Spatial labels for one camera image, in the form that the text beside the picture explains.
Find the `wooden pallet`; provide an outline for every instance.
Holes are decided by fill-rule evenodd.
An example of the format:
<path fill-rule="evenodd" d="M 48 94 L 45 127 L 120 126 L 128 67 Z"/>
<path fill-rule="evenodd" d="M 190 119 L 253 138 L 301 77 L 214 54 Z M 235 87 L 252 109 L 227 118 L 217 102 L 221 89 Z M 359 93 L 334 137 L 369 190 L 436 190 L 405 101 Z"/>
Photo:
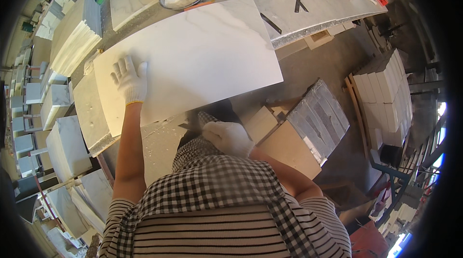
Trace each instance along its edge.
<path fill-rule="evenodd" d="M 354 104 L 355 114 L 360 128 L 360 134 L 362 136 L 363 153 L 365 154 L 365 158 L 369 160 L 368 151 L 371 148 L 371 146 L 369 146 L 370 138 L 368 132 L 368 125 L 366 124 L 366 119 L 362 118 L 362 116 L 365 116 L 362 99 L 360 98 L 360 94 L 358 92 L 358 88 L 355 84 L 352 74 L 349 74 L 349 76 L 347 76 L 344 79 L 344 82 L 346 83 L 347 91 L 349 92 L 350 98 L 352 99 L 352 103 Z"/>

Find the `white cotton glove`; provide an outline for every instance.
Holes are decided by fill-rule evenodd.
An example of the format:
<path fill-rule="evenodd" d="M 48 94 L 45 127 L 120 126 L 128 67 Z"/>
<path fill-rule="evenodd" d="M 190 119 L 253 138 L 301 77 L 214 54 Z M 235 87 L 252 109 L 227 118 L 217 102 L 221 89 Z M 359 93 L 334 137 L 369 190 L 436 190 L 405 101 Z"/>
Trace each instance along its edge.
<path fill-rule="evenodd" d="M 142 62 L 136 73 L 129 55 L 113 64 L 114 72 L 111 77 L 118 92 L 125 98 L 125 105 L 144 102 L 147 91 L 146 67 L 147 63 Z"/>
<path fill-rule="evenodd" d="M 238 158 L 249 157 L 255 145 L 245 128 L 236 122 L 208 122 L 202 134 L 219 151 Z"/>

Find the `stacked white tiles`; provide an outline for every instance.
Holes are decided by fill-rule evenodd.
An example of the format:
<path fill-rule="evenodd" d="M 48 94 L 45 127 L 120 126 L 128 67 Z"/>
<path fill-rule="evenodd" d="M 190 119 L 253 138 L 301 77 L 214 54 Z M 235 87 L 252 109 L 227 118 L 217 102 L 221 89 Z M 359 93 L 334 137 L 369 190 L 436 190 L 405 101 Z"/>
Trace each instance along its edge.
<path fill-rule="evenodd" d="M 412 125 L 412 100 L 401 54 L 393 49 L 354 76 L 363 102 L 371 147 L 402 146 Z"/>

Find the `person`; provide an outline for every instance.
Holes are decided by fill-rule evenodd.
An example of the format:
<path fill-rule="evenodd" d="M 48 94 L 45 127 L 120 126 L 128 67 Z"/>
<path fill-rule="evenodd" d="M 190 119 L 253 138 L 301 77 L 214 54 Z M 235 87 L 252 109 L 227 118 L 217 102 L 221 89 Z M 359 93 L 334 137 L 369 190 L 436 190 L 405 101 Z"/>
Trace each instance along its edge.
<path fill-rule="evenodd" d="M 297 170 L 266 155 L 238 122 L 200 111 L 172 174 L 144 180 L 140 112 L 147 64 L 111 76 L 125 98 L 113 200 L 100 257 L 351 257 L 334 205 Z"/>

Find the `blade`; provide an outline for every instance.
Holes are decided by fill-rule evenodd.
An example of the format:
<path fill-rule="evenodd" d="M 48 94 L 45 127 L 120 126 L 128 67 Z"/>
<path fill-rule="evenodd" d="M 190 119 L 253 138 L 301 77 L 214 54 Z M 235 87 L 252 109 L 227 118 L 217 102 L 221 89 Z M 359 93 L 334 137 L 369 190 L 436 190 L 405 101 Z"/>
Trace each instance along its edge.
<path fill-rule="evenodd" d="M 299 3 L 299 5 L 304 9 L 305 12 L 309 12 L 309 10 L 307 10 L 307 8 L 304 6 L 304 4 L 302 4 L 300 0 L 296 0 L 296 2 Z"/>
<path fill-rule="evenodd" d="M 263 15 L 261 13 L 261 18 L 267 22 L 270 26 L 272 26 L 273 29 L 275 29 L 276 32 L 280 33 L 281 34 L 281 29 L 275 25 L 275 23 L 273 23 L 269 18 L 267 18 L 267 16 Z"/>
<path fill-rule="evenodd" d="M 299 2 L 296 0 L 296 6 L 294 7 L 294 12 L 299 13 Z"/>

